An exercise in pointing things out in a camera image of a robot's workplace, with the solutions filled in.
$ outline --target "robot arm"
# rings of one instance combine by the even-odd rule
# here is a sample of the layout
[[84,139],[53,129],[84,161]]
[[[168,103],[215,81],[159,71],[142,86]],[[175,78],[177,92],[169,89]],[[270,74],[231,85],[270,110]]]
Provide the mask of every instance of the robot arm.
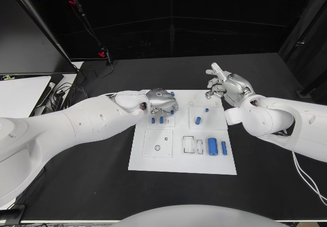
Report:
[[103,140],[135,125],[148,109],[174,109],[161,88],[89,98],[35,117],[0,118],[0,206],[22,192],[50,158],[76,144]]
[[[224,111],[227,125],[241,123],[251,136],[327,162],[327,106],[256,95],[238,75],[215,63],[211,68],[205,73],[215,78],[208,81],[205,97],[223,97],[234,107]],[[292,134],[280,133],[293,123]]]

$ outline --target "black table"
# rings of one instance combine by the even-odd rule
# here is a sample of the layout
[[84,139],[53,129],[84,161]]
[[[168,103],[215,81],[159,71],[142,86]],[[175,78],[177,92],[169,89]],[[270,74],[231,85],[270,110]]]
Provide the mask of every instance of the black table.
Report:
[[[156,87],[205,89],[211,62],[244,77],[256,94],[298,100],[300,86],[276,53],[116,61],[106,77],[84,72],[86,93],[94,97]],[[81,68],[99,76],[110,71],[103,61],[84,62]],[[236,176],[128,171],[133,128],[71,147],[48,161],[20,201],[22,220],[120,220],[178,204],[224,206],[273,220],[327,219],[327,207],[298,176],[290,152],[250,136],[241,124],[228,127]],[[298,162],[325,192],[327,163],[300,155]]]

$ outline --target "blue cylinder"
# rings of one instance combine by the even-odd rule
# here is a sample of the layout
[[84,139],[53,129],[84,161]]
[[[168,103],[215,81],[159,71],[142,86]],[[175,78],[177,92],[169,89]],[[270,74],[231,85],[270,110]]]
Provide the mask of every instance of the blue cylinder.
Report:
[[200,121],[201,121],[201,118],[197,117],[197,118],[195,118],[195,124],[200,124]]
[[208,155],[217,155],[215,138],[207,139]]
[[226,155],[226,143],[221,141],[221,149],[223,149],[223,155]]

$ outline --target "red light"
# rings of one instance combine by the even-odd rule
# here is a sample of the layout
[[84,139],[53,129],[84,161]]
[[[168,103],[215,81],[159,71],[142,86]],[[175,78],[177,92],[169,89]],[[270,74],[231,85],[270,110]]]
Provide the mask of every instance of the red light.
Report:
[[99,55],[102,58],[105,57],[103,52],[99,52],[97,55]]

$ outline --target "robotic hand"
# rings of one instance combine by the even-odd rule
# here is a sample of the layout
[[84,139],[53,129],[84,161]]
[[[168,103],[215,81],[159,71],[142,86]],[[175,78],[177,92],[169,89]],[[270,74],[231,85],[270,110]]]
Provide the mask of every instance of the robotic hand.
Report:
[[234,107],[224,111],[227,125],[241,123],[251,136],[327,162],[327,106],[256,95],[246,79],[223,71],[215,63],[205,73],[215,75],[205,98],[224,98]]
[[50,158],[76,144],[103,140],[138,123],[146,109],[177,111],[161,88],[100,95],[30,118],[0,118],[0,207],[22,192]]

